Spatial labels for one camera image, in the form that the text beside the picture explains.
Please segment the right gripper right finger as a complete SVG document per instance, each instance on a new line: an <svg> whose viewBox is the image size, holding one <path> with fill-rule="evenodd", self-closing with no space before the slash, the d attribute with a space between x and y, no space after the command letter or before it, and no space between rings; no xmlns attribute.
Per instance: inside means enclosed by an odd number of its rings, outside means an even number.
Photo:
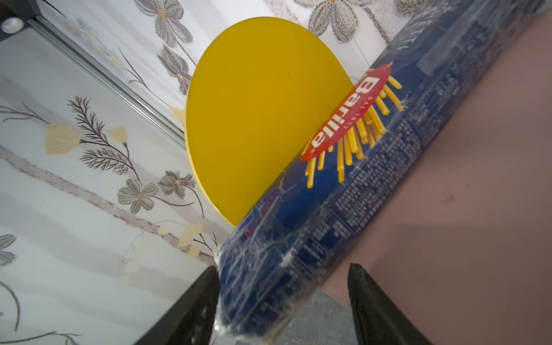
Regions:
<svg viewBox="0 0 552 345"><path fill-rule="evenodd" d="M359 344L431 343L360 264L350 264L347 283Z"/></svg>

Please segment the dark blue Barilla spaghetti bag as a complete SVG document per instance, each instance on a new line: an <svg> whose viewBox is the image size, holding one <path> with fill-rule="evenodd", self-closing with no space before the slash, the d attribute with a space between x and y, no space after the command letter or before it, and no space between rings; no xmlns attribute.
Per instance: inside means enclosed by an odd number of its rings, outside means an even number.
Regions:
<svg viewBox="0 0 552 345"><path fill-rule="evenodd" d="M541 6L427 1L411 17L220 249L220 334L289 322Z"/></svg>

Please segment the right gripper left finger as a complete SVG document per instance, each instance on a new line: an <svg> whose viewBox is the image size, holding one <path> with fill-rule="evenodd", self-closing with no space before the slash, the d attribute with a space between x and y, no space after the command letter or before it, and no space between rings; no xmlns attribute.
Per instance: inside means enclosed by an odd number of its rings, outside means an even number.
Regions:
<svg viewBox="0 0 552 345"><path fill-rule="evenodd" d="M208 267L137 343L210 344L219 293L217 270Z"/></svg>

